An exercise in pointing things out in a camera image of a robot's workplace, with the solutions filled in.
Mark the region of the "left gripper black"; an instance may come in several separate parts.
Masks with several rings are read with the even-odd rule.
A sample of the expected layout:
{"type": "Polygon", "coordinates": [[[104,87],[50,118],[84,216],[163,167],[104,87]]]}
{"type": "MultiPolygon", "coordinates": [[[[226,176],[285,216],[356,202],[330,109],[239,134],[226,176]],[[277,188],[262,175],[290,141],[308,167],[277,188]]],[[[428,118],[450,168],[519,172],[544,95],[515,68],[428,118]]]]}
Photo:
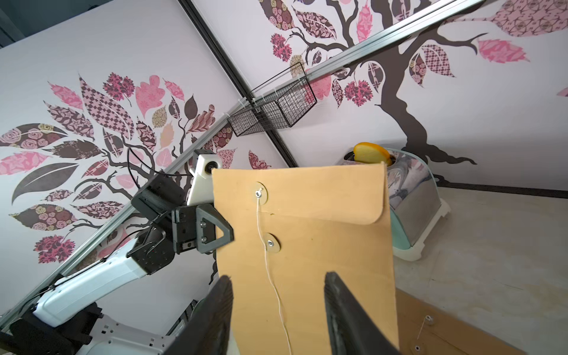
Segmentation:
{"type": "Polygon", "coordinates": [[[180,206],[172,211],[174,251],[211,254],[234,240],[234,230],[212,204],[180,206]]]}

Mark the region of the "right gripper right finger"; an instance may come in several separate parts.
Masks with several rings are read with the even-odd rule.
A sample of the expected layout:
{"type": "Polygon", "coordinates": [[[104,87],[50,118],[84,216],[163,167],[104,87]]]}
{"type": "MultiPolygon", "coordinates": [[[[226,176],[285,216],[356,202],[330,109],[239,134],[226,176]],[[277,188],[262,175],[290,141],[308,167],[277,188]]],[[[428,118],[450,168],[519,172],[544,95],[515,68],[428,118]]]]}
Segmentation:
{"type": "Polygon", "coordinates": [[[324,299],[333,355],[399,353],[336,272],[325,275],[324,299]]]}

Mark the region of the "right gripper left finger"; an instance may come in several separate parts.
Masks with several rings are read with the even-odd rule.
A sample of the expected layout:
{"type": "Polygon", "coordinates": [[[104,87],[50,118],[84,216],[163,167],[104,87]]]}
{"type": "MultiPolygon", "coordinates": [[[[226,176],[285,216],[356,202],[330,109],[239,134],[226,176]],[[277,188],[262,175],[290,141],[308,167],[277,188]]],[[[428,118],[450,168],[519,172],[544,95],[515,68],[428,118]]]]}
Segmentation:
{"type": "Polygon", "coordinates": [[[164,354],[227,354],[233,300],[232,281],[223,275],[164,354]]]}

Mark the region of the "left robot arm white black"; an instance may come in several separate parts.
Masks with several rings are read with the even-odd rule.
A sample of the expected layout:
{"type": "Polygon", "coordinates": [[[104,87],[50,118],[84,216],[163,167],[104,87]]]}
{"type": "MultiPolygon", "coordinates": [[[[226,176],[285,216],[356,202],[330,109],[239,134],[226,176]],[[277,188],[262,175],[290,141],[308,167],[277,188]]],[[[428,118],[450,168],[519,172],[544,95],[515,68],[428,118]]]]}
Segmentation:
{"type": "Polygon", "coordinates": [[[105,258],[47,287],[21,311],[1,349],[12,354],[169,354],[175,335],[142,331],[105,315],[97,301],[167,267],[176,255],[201,254],[232,241],[232,228],[213,206],[212,175],[195,175],[185,194],[169,177],[153,177],[133,198],[148,229],[119,242],[105,258]]]}

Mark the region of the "brown file bag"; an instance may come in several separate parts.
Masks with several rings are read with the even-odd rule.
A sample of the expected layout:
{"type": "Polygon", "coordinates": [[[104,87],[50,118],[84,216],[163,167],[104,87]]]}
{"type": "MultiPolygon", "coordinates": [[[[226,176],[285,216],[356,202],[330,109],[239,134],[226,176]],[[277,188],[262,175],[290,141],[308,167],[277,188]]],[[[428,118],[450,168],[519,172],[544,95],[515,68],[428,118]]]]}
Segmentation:
{"type": "Polygon", "coordinates": [[[396,307],[401,354],[524,353],[399,289],[396,307]]]}
{"type": "Polygon", "coordinates": [[[232,281],[239,352],[331,353],[328,272],[398,344],[386,175],[382,164],[213,172],[215,208],[234,230],[217,267],[232,281]]]}

